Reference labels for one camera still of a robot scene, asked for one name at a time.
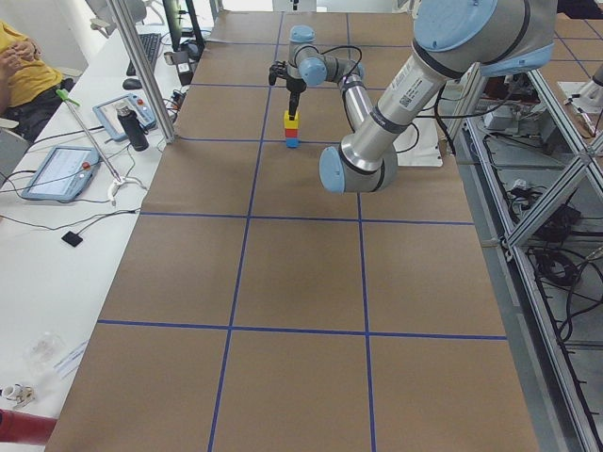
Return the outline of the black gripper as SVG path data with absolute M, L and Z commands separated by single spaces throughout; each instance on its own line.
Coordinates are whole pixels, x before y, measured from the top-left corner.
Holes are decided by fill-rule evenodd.
M 302 79 L 290 77 L 286 80 L 289 93 L 288 116 L 295 117 L 298 112 L 301 93 L 305 91 L 305 82 Z

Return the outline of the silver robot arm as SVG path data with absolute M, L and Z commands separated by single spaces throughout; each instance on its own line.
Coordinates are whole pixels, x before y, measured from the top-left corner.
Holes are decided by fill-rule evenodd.
M 394 142 L 436 93 L 479 64 L 486 77 L 524 73 L 551 59 L 557 4 L 554 1 L 424 1 L 414 22 L 412 53 L 376 104 L 369 101 L 359 64 L 323 55 L 315 32 L 296 25 L 289 33 L 282 76 L 296 107 L 299 92 L 328 81 L 342 94 L 352 134 L 319 159 L 323 186 L 334 193 L 374 192 L 396 176 Z

